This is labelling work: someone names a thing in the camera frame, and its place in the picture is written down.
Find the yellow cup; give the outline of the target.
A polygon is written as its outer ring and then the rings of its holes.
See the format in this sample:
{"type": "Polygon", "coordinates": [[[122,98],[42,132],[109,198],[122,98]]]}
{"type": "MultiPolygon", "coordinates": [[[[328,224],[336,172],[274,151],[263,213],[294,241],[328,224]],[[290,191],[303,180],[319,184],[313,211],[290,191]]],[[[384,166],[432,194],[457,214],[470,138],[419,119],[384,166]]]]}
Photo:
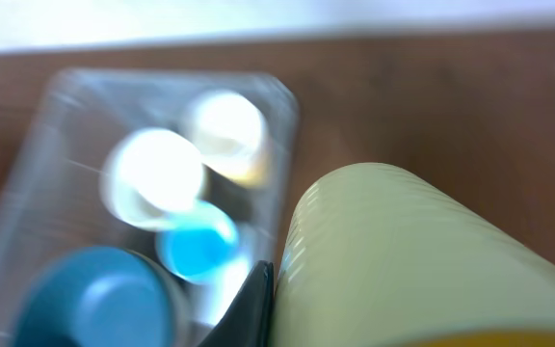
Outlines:
{"type": "Polygon", "coordinates": [[[555,346],[555,265],[395,166],[332,171],[299,200],[273,346],[555,346]]]}

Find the cream cup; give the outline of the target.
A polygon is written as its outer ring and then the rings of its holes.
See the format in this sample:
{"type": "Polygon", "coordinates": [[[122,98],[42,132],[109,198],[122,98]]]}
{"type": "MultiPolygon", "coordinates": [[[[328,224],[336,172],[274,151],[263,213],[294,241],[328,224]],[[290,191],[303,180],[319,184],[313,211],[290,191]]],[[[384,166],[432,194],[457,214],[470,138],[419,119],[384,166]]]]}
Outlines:
{"type": "Polygon", "coordinates": [[[201,93],[184,110],[184,136],[205,166],[248,188],[266,184],[271,139],[266,117],[251,101],[230,90],[201,93]]]}

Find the light blue cup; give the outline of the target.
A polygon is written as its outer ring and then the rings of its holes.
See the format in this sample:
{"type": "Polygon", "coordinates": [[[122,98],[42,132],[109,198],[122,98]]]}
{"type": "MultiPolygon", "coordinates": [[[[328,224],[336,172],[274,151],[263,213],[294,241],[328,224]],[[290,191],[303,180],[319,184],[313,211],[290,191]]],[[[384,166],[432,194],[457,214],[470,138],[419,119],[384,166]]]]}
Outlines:
{"type": "Polygon", "coordinates": [[[236,255],[239,231],[221,208],[197,200],[190,210],[169,218],[156,235],[156,254],[171,273],[192,283],[207,283],[236,255]]]}

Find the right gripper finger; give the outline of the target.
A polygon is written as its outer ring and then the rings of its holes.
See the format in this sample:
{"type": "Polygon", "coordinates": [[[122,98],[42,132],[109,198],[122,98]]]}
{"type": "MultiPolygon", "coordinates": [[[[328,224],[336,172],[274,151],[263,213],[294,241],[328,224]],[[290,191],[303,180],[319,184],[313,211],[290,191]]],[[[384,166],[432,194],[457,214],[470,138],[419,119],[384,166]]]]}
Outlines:
{"type": "Polygon", "coordinates": [[[274,304],[274,264],[258,261],[221,321],[198,347],[267,347],[274,304]]]}

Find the dark blue bowl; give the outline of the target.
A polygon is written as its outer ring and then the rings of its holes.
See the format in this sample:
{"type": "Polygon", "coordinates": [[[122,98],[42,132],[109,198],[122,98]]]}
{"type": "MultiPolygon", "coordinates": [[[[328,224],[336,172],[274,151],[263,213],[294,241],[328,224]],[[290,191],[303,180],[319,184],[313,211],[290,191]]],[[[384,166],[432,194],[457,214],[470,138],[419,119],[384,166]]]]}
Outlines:
{"type": "Polygon", "coordinates": [[[12,346],[164,347],[175,342],[167,287],[135,254],[88,247],[40,275],[23,300],[12,346]]]}

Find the white small bowl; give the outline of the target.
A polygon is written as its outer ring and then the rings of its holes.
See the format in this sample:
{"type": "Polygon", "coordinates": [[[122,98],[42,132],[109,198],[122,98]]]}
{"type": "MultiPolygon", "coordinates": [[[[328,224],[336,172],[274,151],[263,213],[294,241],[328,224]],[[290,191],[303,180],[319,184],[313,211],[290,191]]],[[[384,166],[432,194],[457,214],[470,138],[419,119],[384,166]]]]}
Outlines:
{"type": "Polygon", "coordinates": [[[106,209],[142,230],[163,231],[205,193],[207,173],[199,150],[158,127],[134,131],[108,154],[99,179],[106,209]]]}

